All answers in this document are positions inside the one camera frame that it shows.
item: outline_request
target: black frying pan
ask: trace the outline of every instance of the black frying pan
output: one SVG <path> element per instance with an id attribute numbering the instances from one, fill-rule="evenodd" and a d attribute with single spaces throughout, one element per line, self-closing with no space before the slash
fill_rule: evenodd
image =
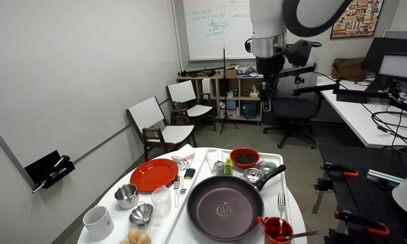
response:
<path id="1" fill-rule="evenodd" d="M 263 214 L 258 190 L 284 165 L 269 171 L 254 186 L 233 176 L 212 176 L 196 184 L 187 202 L 192 225 L 204 236 L 216 241 L 244 238 L 257 225 Z"/>

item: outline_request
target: picture frame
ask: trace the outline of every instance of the picture frame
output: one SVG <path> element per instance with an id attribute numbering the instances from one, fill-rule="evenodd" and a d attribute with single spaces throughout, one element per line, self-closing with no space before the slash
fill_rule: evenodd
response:
<path id="1" fill-rule="evenodd" d="M 352 0 L 332 26 L 329 38 L 370 38 L 374 36 L 383 0 Z"/>

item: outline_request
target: cabinet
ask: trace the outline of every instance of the cabinet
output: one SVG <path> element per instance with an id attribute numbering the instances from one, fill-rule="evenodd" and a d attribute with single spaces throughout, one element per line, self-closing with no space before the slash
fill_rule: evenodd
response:
<path id="1" fill-rule="evenodd" d="M 185 80 L 192 81 L 197 97 L 203 93 L 210 95 L 216 107 L 218 121 L 223 119 L 226 112 L 231 121 L 261 122 L 261 102 L 258 96 L 250 96 L 253 85 L 258 89 L 261 77 L 177 77 L 177 83 Z"/>

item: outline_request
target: office chair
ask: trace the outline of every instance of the office chair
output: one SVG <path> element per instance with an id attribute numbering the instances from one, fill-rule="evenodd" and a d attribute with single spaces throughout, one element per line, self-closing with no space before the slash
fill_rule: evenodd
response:
<path id="1" fill-rule="evenodd" d="M 277 148 L 283 148 L 283 142 L 287 140 L 287 137 L 296 135 L 299 140 L 307 142 L 311 149 L 314 149 L 315 141 L 301 133 L 301 130 L 306 129 L 309 133 L 313 131 L 310 121 L 317 115 L 322 103 L 320 91 L 336 89 L 336 87 L 337 85 L 298 88 L 294 89 L 292 96 L 290 97 L 276 97 L 275 92 L 272 92 L 271 112 L 275 116 L 277 126 L 264 127 L 263 134 L 267 134 L 268 130 L 284 130 L 282 141 L 276 144 Z M 313 92 L 317 96 L 317 100 L 298 97 L 301 93 L 307 92 Z"/>
<path id="2" fill-rule="evenodd" d="M 143 144 L 145 160 L 153 146 L 164 152 L 177 149 L 184 142 L 196 146 L 192 125 L 168 125 L 154 96 L 127 108 L 132 127 Z"/>
<path id="3" fill-rule="evenodd" d="M 196 97 L 191 80 L 166 85 L 166 93 L 172 104 L 170 121 L 210 121 L 215 131 L 215 110 L 208 93 Z"/>

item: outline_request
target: white cup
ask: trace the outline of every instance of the white cup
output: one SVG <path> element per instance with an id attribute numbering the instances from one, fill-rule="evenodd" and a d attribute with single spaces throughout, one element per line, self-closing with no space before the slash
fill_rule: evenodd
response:
<path id="1" fill-rule="evenodd" d="M 170 190 L 165 186 L 155 188 L 150 194 L 151 203 L 154 206 L 154 217 L 164 217 L 170 211 L 172 207 L 172 198 Z"/>
<path id="2" fill-rule="evenodd" d="M 105 238 L 113 228 L 112 219 L 104 206 L 94 206 L 82 217 L 82 224 L 94 240 Z"/>

